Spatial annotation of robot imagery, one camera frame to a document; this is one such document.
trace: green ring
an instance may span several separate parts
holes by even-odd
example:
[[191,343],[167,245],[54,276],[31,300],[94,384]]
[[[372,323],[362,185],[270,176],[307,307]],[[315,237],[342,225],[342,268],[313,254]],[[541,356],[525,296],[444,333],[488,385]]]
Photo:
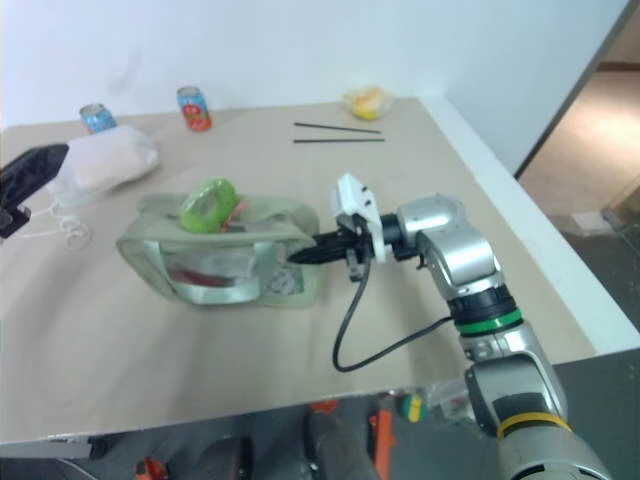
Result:
[[521,318],[522,314],[520,313],[520,309],[516,308],[514,311],[500,317],[483,322],[471,323],[469,325],[456,325],[456,328],[462,335],[472,335],[475,333],[491,332],[498,328],[506,327],[507,325],[518,322]]
[[219,233],[239,201],[231,182],[224,178],[209,180],[180,206],[180,225],[190,233]]

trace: white bag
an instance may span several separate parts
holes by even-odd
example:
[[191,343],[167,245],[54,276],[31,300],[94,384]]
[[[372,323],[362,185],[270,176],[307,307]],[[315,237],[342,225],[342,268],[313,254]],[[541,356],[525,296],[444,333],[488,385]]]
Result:
[[142,177],[158,165],[158,150],[144,133],[129,125],[68,142],[60,172],[47,185],[62,206],[99,200],[123,182]]

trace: red can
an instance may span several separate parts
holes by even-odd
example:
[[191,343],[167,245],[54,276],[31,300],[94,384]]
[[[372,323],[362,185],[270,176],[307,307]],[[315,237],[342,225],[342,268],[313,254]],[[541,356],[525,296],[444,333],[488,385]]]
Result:
[[211,116],[209,115],[207,104],[199,88],[179,88],[178,105],[180,105],[187,127],[191,130],[194,132],[204,132],[211,128]]

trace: white wall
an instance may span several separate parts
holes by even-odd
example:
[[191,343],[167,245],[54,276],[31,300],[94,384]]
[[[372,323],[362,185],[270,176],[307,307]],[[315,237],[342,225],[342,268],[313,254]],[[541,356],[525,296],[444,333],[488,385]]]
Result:
[[604,61],[640,63],[640,8],[631,15]]
[[465,69],[452,80],[447,96],[515,173],[627,2],[481,3],[492,8],[476,12],[468,35],[477,40],[468,42]]
[[510,171],[625,0],[5,0],[5,126],[338,99],[378,83],[446,93]]
[[0,127],[4,124],[4,23],[4,0],[0,0]]

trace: plastic bag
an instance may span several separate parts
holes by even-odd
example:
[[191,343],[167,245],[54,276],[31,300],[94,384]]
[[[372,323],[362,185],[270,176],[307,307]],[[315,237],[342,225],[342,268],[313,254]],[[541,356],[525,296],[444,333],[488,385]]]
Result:
[[381,87],[350,90],[342,96],[349,111],[363,120],[377,120],[391,108],[393,96]]
[[129,125],[120,125],[71,140],[60,172],[47,189],[62,206],[84,205],[157,165],[158,150],[153,141]]

